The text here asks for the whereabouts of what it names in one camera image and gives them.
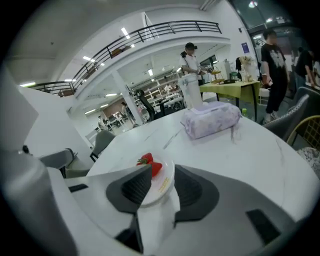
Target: wicker chair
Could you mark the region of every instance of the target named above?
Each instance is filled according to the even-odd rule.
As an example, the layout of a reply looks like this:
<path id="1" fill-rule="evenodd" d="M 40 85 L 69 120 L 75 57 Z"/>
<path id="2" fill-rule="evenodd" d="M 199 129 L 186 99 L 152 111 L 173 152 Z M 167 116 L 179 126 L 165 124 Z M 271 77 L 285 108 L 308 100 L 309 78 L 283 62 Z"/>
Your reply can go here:
<path id="1" fill-rule="evenodd" d="M 298 136 L 298 132 L 303 130 L 302 138 L 310 147 L 320 151 L 320 115 L 313 115 L 302 120 L 291 132 L 287 143 L 293 145 Z"/>
<path id="2" fill-rule="evenodd" d="M 320 115 L 313 115 L 302 120 L 290 134 L 287 143 L 293 145 L 300 134 L 310 147 L 304 147 L 297 153 L 308 162 L 320 180 Z"/>

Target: white stuffed toy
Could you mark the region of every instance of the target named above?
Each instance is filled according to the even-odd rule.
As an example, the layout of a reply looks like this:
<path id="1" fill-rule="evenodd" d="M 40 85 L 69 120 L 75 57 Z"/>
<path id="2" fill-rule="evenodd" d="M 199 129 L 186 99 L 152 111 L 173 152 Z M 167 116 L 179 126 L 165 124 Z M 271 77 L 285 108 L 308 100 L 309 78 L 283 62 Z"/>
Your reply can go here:
<path id="1" fill-rule="evenodd" d="M 253 75 L 251 74 L 251 69 L 254 64 L 254 60 L 250 56 L 241 56 L 239 57 L 239 60 L 245 72 L 244 76 L 242 76 L 242 81 L 252 82 L 254 79 L 253 79 Z"/>

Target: white plate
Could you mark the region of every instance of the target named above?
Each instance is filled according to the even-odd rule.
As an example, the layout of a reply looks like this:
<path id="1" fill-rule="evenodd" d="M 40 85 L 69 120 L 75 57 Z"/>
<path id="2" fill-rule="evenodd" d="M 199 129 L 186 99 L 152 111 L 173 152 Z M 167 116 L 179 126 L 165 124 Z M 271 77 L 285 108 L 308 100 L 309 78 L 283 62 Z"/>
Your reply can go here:
<path id="1" fill-rule="evenodd" d="M 146 150 L 137 154 L 136 157 L 133 157 L 132 159 L 128 160 L 128 162 L 126 162 L 124 166 L 126 168 L 130 168 L 137 165 L 138 160 L 143 155 L 149 152 L 152 154 L 153 161 L 161 163 L 162 168 L 158 172 L 158 174 L 152 178 L 151 187 L 141 203 L 142 207 L 146 207 L 157 202 L 168 192 L 168 190 L 171 191 L 173 187 L 172 184 L 174 183 L 175 179 L 174 161 L 165 153 L 164 150 Z"/>

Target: strawberry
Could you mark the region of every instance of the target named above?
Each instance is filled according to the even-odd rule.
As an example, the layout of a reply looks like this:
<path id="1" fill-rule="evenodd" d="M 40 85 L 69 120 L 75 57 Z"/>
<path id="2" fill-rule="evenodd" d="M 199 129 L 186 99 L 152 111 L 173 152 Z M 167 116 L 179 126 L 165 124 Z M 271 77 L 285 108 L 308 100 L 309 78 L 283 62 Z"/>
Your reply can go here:
<path id="1" fill-rule="evenodd" d="M 161 170 L 162 168 L 162 163 L 159 162 L 150 162 L 149 164 L 151 164 L 152 167 L 152 177 L 156 176 L 158 174 L 158 172 Z"/>
<path id="2" fill-rule="evenodd" d="M 142 159 L 147 159 L 147 163 L 153 162 L 154 158 L 152 157 L 151 153 L 146 153 L 143 156 L 141 156 Z"/>

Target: white ceiling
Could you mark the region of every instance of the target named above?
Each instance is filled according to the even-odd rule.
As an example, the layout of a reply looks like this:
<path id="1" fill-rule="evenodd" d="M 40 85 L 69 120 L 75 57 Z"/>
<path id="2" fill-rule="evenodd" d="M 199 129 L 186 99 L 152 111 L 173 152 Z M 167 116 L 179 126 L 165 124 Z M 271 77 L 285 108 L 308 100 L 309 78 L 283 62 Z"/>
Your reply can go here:
<path id="1" fill-rule="evenodd" d="M 58 80 L 73 57 L 111 23 L 164 6 L 199 8 L 205 0 L 47 0 L 21 29 L 6 64 L 17 84 Z"/>
<path id="2" fill-rule="evenodd" d="M 98 33 L 85 46 L 81 48 L 81 50 L 74 56 L 72 61 L 63 71 L 59 80 L 63 81 L 65 79 L 72 79 L 75 74 L 82 68 L 82 66 L 87 63 L 87 60 L 83 59 L 84 56 L 92 58 L 96 53 L 98 53 L 108 44 L 112 43 L 114 40 L 120 37 L 123 37 L 124 34 L 121 31 L 122 28 L 125 28 L 128 33 L 143 28 L 143 18 L 144 13 L 139 12 L 106 27 L 103 31 Z"/>
<path id="3" fill-rule="evenodd" d="M 215 54 L 215 51 L 225 46 L 218 43 L 197 43 L 198 49 L 195 51 L 195 56 L 199 62 L 211 57 Z M 136 61 L 133 61 L 118 70 L 120 76 L 126 82 L 128 87 L 134 87 L 136 84 L 145 80 L 161 75 L 172 69 L 179 68 L 180 53 L 184 51 L 184 46 L 175 46 L 154 52 L 150 55 L 142 57 Z M 152 68 L 153 76 L 150 76 L 148 69 Z M 117 96 L 105 97 L 107 94 L 118 94 Z M 111 104 L 114 100 L 120 96 L 120 90 L 118 89 L 114 78 L 110 75 L 99 83 L 92 91 L 84 103 L 81 105 L 85 111 L 88 109 L 96 109 L 104 104 Z"/>

